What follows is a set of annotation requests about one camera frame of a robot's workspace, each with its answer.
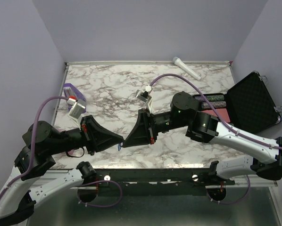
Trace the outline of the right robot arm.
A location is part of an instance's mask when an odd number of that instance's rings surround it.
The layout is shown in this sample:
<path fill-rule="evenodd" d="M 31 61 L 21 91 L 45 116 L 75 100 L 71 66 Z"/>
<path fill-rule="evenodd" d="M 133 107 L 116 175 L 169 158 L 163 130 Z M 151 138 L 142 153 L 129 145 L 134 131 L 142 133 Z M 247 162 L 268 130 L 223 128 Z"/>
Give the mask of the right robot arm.
<path fill-rule="evenodd" d="M 279 138 L 268 139 L 239 130 L 198 108 L 199 101 L 182 91 L 173 96 L 169 112 L 152 114 L 147 109 L 140 109 L 137 122 L 122 147 L 152 145 L 159 133 L 187 127 L 185 135 L 191 140 L 223 145 L 246 154 L 243 158 L 212 163 L 207 172 L 211 184 L 243 175 L 257 175 L 268 180 L 282 178 Z"/>

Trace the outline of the blue key tag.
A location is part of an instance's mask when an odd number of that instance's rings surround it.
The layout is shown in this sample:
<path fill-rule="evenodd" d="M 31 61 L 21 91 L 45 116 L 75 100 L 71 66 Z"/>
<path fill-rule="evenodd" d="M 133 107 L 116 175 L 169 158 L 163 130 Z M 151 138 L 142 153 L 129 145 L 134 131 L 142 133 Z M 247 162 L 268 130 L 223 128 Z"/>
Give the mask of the blue key tag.
<path fill-rule="evenodd" d="M 123 147 L 123 143 L 119 143 L 118 146 L 117 146 L 118 151 L 120 151 L 122 149 L 122 147 Z"/>

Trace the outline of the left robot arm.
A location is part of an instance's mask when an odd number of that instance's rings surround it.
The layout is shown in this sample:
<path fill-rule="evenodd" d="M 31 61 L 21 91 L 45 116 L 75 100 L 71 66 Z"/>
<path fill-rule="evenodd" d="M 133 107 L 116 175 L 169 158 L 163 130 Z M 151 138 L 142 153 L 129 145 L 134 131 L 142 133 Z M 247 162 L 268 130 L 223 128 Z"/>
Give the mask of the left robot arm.
<path fill-rule="evenodd" d="M 28 219 L 37 205 L 55 192 L 97 181 L 95 169 L 87 161 L 78 164 L 51 184 L 31 189 L 53 165 L 53 155 L 75 149 L 90 155 L 123 142 L 123 137 L 100 126 L 93 116 L 83 118 L 82 126 L 58 131 L 45 121 L 34 123 L 23 135 L 25 147 L 14 161 L 9 179 L 0 191 L 0 226 L 16 225 Z"/>

